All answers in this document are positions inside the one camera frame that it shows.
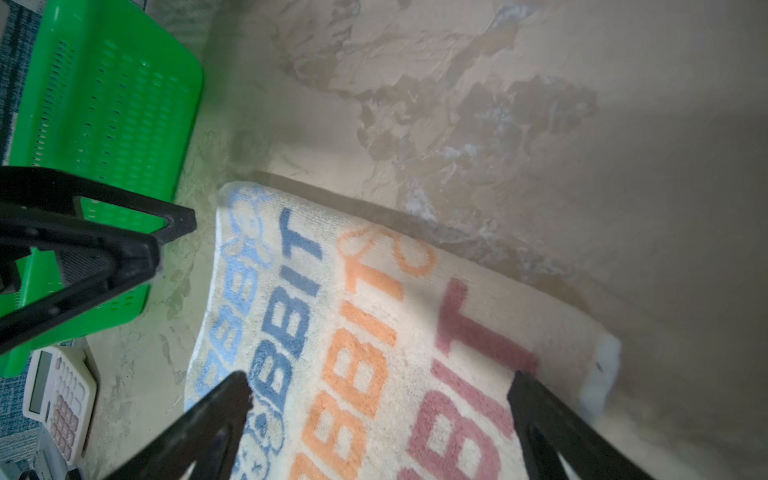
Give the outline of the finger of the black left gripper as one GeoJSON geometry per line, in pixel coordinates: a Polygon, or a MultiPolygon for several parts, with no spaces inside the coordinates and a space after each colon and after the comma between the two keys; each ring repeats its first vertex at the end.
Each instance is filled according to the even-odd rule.
{"type": "Polygon", "coordinates": [[[5,203],[74,216],[86,198],[162,218],[166,226],[153,233],[162,245],[197,229],[195,211],[128,190],[43,167],[1,169],[1,200],[5,203]]]}
{"type": "Polygon", "coordinates": [[[96,257],[102,267],[2,317],[3,354],[152,279],[160,263],[159,243],[151,235],[6,203],[1,245],[96,257]]]}

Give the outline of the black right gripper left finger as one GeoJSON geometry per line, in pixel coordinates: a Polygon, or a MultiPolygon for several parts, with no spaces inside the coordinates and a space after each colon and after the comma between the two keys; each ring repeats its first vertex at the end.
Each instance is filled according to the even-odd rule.
{"type": "Polygon", "coordinates": [[[242,371],[229,374],[110,479],[228,479],[252,390],[242,371]]]}

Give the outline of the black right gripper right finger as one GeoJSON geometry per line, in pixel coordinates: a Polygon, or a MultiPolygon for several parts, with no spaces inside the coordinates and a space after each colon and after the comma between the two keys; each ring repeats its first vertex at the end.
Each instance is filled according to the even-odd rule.
{"type": "Polygon", "coordinates": [[[566,479],[566,467],[580,479],[651,479],[530,373],[515,373],[507,400],[530,479],[566,479]]]}

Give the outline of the green plastic laundry basket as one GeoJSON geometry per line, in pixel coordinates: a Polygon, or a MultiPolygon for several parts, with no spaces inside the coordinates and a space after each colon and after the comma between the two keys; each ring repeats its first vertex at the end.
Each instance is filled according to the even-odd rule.
{"type": "MultiPolygon", "coordinates": [[[[21,91],[10,166],[66,171],[172,201],[203,86],[200,63],[134,1],[47,1],[21,91]]],[[[78,215],[152,233],[163,219],[78,200],[78,215]]],[[[1,317],[64,288],[56,254],[32,249],[16,265],[20,293],[1,295],[1,317]]],[[[1,377],[25,370],[34,350],[135,319],[150,285],[95,307],[1,355],[1,377]]]]}

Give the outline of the orange towel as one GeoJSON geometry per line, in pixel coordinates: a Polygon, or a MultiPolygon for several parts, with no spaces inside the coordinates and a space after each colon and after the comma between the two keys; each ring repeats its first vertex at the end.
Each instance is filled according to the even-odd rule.
{"type": "Polygon", "coordinates": [[[253,393],[236,479],[522,479],[507,394],[535,375],[587,419],[620,341],[583,312],[386,227],[255,183],[217,196],[192,406],[253,393]]]}

